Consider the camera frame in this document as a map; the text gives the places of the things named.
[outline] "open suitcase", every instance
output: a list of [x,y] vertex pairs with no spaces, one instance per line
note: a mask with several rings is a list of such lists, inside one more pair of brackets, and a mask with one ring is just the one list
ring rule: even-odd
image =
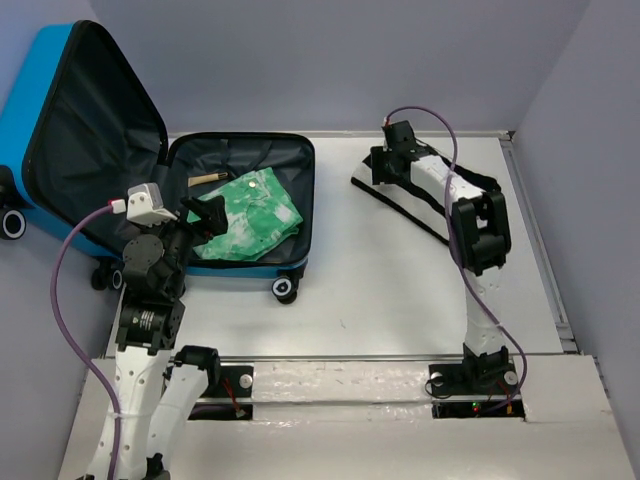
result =
[[[195,133],[169,145],[160,114],[99,24],[40,31],[0,117],[0,142],[0,236],[9,239],[24,233],[24,217],[63,238],[70,225],[141,183],[157,183],[165,207],[177,210],[182,197],[224,184],[189,188],[189,177],[226,172],[233,179],[271,167],[303,218],[299,233],[253,262],[194,253],[189,273],[276,278],[276,297],[295,299],[311,247],[311,142],[283,133]],[[78,237],[76,248],[101,259],[94,288],[118,287],[119,256],[136,234],[122,216],[110,215]]]

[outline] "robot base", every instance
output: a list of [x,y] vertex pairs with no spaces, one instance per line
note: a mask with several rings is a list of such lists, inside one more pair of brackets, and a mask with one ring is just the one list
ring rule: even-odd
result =
[[466,345],[464,359],[459,363],[429,365],[427,393],[435,399],[509,395],[518,385],[518,375],[509,361],[506,347],[492,354],[474,355]]

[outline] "gray wall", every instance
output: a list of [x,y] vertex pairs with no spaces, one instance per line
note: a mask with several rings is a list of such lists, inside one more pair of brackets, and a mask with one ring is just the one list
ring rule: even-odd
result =
[[640,2],[594,0],[516,135],[577,340],[640,476]]
[[[3,0],[0,7],[0,108],[37,30],[91,18],[86,0]],[[58,332],[49,276],[58,240],[32,225],[17,242],[0,241],[0,478],[57,477],[84,367]],[[61,308],[93,354],[106,341],[113,295],[91,290],[93,261],[70,252],[60,283]]]
[[91,3],[180,132],[377,130],[407,103],[458,129],[514,129],[589,2]]

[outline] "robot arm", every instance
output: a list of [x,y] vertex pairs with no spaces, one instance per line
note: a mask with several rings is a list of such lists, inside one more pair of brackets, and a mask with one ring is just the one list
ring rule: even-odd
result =
[[123,252],[127,288],[118,319],[114,378],[120,431],[110,406],[87,480],[107,479],[114,435],[120,439],[114,478],[168,479],[172,447],[193,405],[220,378],[216,350],[184,347],[176,355],[169,386],[162,394],[185,309],[180,297],[189,256],[194,246],[226,232],[224,198],[207,203],[183,200],[200,218],[190,224],[186,215],[163,207],[155,184],[134,187],[128,197],[127,220],[138,225],[142,234]]
[[[424,223],[436,237],[456,248],[460,267],[474,292],[491,311],[496,311],[501,267],[511,249],[511,237],[504,196],[496,188],[487,191],[467,180],[464,169],[454,173],[450,184],[451,222],[456,242],[450,242],[444,215],[444,198],[450,164],[437,151],[418,144],[409,122],[385,126],[386,145],[373,147],[370,157],[370,185],[376,196],[384,196],[393,207]],[[358,171],[354,175],[362,181]],[[486,394],[493,383],[513,371],[502,332],[466,290],[467,333],[464,360],[459,365],[438,365],[432,373],[442,378],[437,396]],[[513,382],[505,382],[513,387]]]

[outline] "wooden stick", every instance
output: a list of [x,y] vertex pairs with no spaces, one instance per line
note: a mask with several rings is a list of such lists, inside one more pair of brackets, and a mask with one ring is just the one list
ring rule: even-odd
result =
[[200,175],[199,177],[189,177],[189,187],[195,187],[196,185],[202,185],[203,183],[223,180],[228,176],[228,173],[210,173],[209,175]]

